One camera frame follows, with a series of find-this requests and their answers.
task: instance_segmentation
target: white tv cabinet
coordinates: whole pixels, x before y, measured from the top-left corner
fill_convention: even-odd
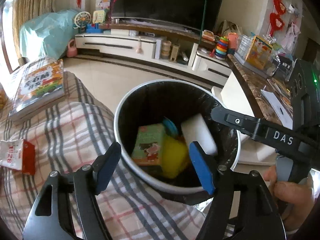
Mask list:
[[[141,36],[140,39],[141,53],[136,52],[139,46],[139,37],[110,33],[77,34],[76,47],[79,49],[98,49],[104,54],[143,60],[146,65],[148,62],[163,65],[214,82],[220,88],[225,85],[230,76],[231,69],[226,62],[211,58],[202,51],[196,51],[197,44],[193,46],[196,53],[187,65],[183,65],[165,59],[155,59],[156,38]]]

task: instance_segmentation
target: black trash bag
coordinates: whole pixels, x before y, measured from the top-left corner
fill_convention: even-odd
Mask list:
[[[238,150],[237,132],[211,119],[211,110],[216,106],[221,104],[193,85],[179,81],[151,83],[138,88],[124,101],[119,112],[119,136],[126,152],[131,155],[139,126],[161,123],[165,116],[182,134],[181,123],[201,113],[218,148],[217,162],[230,168]],[[201,186],[193,165],[176,179],[156,178],[179,187]]]

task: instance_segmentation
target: beige curtain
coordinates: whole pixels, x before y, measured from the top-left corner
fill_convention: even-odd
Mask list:
[[[42,14],[55,11],[55,0],[14,0],[13,2],[13,40],[18,59],[21,58],[19,31],[21,26]]]

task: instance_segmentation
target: television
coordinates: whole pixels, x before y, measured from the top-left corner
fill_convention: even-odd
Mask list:
[[[201,29],[205,0],[111,0],[112,17],[152,19]],[[222,0],[207,0],[204,29],[212,31]]]

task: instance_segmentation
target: screw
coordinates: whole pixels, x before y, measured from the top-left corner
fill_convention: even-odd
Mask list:
[[[218,169],[219,169],[219,171],[226,171],[227,170],[227,166],[221,164],[221,165],[218,166]]]
[[[253,170],[253,171],[250,171],[250,175],[254,176],[254,177],[258,177],[260,175],[260,173],[255,171],[255,170]]]
[[[85,164],[85,165],[82,166],[82,170],[83,171],[88,171],[88,170],[90,170],[90,168],[91,168],[90,164]]]
[[[57,176],[59,174],[59,171],[51,171],[50,172],[50,177],[55,177],[55,176]]]

